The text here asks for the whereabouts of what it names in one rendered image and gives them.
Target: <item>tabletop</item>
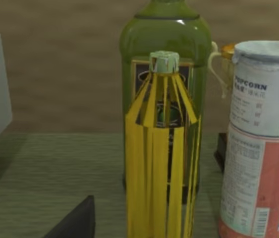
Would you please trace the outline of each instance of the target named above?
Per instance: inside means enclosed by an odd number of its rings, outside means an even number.
[[[204,134],[195,238],[218,238],[223,176]],[[121,134],[3,134],[0,137],[0,238],[41,238],[88,195],[96,238],[125,238]]]

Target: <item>brown wall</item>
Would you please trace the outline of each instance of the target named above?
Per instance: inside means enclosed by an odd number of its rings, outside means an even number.
[[[146,0],[0,0],[17,131],[121,131],[118,36]],[[279,0],[190,0],[221,46],[279,39]],[[205,130],[225,130],[229,100],[208,79]]]

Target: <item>trophy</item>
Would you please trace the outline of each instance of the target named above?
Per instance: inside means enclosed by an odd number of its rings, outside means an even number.
[[[212,42],[212,53],[208,60],[208,68],[221,85],[222,98],[225,98],[233,89],[234,64],[232,62],[232,57],[234,55],[235,45],[235,43],[225,45],[221,48],[221,52],[219,52],[217,44]],[[213,59],[216,57],[221,58],[221,68],[224,74],[223,77],[220,77],[213,69]],[[219,133],[217,150],[214,156],[222,172],[224,171],[226,145],[227,133]]]

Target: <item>can lid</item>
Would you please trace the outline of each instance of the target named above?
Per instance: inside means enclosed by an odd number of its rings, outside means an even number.
[[[150,53],[149,69],[154,73],[175,73],[179,71],[179,54],[170,51]]]
[[[236,43],[230,43],[228,45],[223,46],[221,48],[222,57],[228,60],[232,60],[235,51],[235,45]]]
[[[245,41],[235,45],[233,63],[241,57],[270,63],[279,63],[279,41]]]

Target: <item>red and white can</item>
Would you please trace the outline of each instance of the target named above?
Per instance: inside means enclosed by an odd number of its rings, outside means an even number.
[[[235,46],[221,238],[279,238],[279,42]]]

